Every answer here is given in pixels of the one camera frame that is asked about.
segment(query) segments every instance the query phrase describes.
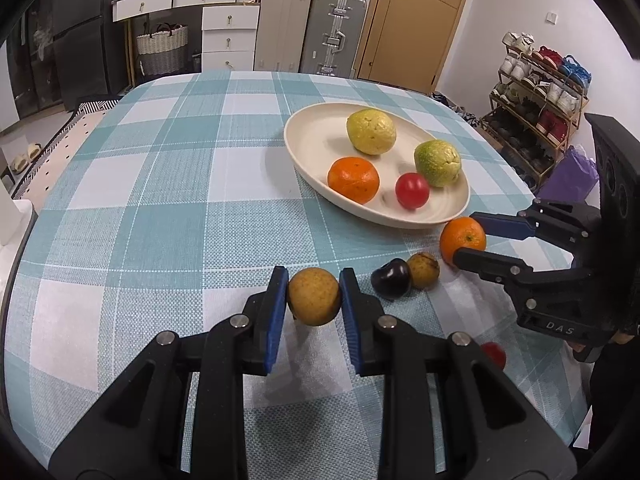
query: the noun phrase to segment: suitcase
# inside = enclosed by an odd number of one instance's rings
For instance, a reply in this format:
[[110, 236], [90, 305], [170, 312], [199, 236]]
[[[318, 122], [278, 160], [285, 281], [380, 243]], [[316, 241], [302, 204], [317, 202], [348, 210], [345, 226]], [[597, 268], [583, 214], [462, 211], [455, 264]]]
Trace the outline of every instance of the suitcase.
[[254, 70], [298, 72], [311, 0], [261, 0]]
[[311, 0], [300, 72], [350, 78], [366, 0]]

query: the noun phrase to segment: red fruit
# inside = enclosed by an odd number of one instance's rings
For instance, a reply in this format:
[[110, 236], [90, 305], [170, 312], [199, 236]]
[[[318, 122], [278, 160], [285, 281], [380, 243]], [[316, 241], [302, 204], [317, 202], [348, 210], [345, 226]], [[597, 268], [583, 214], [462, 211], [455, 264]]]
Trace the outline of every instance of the red fruit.
[[429, 199], [429, 183], [419, 173], [405, 173], [396, 182], [396, 197], [405, 209], [418, 209]]
[[491, 361], [500, 368], [500, 370], [504, 370], [504, 367], [507, 365], [507, 354], [505, 354], [504, 350], [500, 345], [498, 345], [498, 343], [489, 341], [488, 343], [482, 343], [480, 348], [489, 356], [489, 359], [491, 359]]

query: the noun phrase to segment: purple bag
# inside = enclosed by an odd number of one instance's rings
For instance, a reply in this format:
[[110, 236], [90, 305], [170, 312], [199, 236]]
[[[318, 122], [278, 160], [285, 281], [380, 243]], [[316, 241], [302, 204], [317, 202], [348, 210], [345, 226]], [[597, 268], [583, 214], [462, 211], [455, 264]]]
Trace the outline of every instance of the purple bag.
[[582, 203], [598, 183], [596, 163], [573, 146], [558, 162], [551, 176], [537, 193], [538, 198], [558, 202]]

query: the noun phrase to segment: white oval plate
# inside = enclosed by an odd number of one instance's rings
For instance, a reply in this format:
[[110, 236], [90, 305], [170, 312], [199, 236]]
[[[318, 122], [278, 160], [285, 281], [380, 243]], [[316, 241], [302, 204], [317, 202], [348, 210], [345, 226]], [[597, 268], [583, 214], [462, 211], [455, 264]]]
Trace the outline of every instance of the white oval plate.
[[[360, 218], [390, 227], [425, 229], [459, 216], [469, 203], [469, 184], [464, 171], [455, 184], [431, 188], [429, 201], [409, 211], [396, 198], [400, 175], [415, 171], [414, 150], [418, 144], [436, 137], [395, 114], [391, 116], [398, 133], [393, 148], [383, 155], [358, 152], [347, 135], [347, 118], [367, 108], [348, 103], [320, 103], [294, 113], [284, 127], [284, 143], [300, 175], [329, 202]], [[332, 164], [344, 156], [370, 160], [380, 175], [380, 190], [370, 202], [360, 205], [335, 192], [326, 183]]]

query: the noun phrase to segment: checkered tablecloth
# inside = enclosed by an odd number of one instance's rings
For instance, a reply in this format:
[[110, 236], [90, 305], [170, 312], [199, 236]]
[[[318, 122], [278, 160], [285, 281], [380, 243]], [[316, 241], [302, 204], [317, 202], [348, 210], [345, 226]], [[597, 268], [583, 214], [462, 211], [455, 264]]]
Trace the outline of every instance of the checkered tablecloth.
[[[438, 254], [440, 230], [366, 222], [296, 174], [282, 136], [287, 118], [344, 101], [391, 111], [455, 144], [473, 191], [468, 213], [514, 214], [530, 205], [527, 187], [477, 132], [412, 92], [267, 72], [174, 76], [132, 90], [51, 191], [15, 281], [6, 390], [15, 431], [38, 460], [47, 464], [157, 332], [210, 329], [264, 290], [274, 265], [290, 275], [318, 266], [337, 276], [353, 267], [371, 293], [373, 269], [418, 250]], [[537, 270], [569, 263], [537, 240], [490, 237], [489, 249]], [[443, 264], [435, 290], [383, 306], [420, 332], [464, 330], [500, 343], [507, 375], [566, 442], [574, 436], [586, 414], [578, 365], [560, 340], [514, 323], [501, 286]], [[244, 381], [250, 477], [375, 478], [381, 408], [382, 380], [354, 375], [341, 316], [307, 328], [287, 313], [273, 373]], [[186, 467], [189, 453], [187, 436]]]

